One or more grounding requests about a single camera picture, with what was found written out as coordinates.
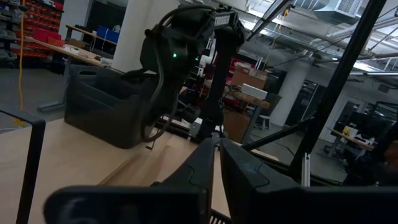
yellow cable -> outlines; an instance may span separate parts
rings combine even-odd
[[[22,11],[21,14],[21,51],[19,57],[19,80],[18,80],[18,90],[19,90],[19,99],[21,101],[20,110],[24,109],[24,95],[22,94],[22,58],[24,55],[24,18],[25,12]],[[20,119],[15,119],[14,124],[20,127],[24,126],[24,122]]]
[[[285,21],[285,17],[286,17],[286,15],[287,15],[288,12],[289,12],[289,10],[286,9],[286,10],[285,10],[285,13],[284,13],[284,16],[283,16],[283,18],[282,18],[282,22]],[[282,27],[282,23],[279,24],[278,32],[280,32],[280,28],[281,28],[281,27]],[[272,41],[271,48],[270,48],[269,51],[268,51],[266,60],[264,61],[264,68],[263,68],[263,71],[266,69],[266,65],[267,65],[267,63],[268,63],[268,59],[269,59],[269,56],[271,55],[272,49],[274,48],[275,41],[276,41],[276,36],[275,36],[274,40]]]

person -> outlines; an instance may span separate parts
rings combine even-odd
[[[373,167],[373,178],[378,186],[398,186],[398,141],[388,145],[384,158]]]

black plastic bin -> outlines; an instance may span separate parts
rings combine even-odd
[[[130,149],[141,143],[139,127],[153,85],[135,85],[121,80],[120,75],[106,68],[72,65],[65,122],[116,147]]]

chair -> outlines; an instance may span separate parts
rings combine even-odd
[[[262,118],[262,130],[263,131],[269,130],[271,127],[271,123],[269,122],[269,117],[260,115],[260,118]]]

blue storage bin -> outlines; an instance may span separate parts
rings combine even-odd
[[[112,42],[117,43],[119,40],[119,35],[120,35],[119,33],[115,32],[111,29],[108,29],[103,26],[98,26],[98,30],[97,30],[98,37],[102,37],[106,40],[110,40]]]

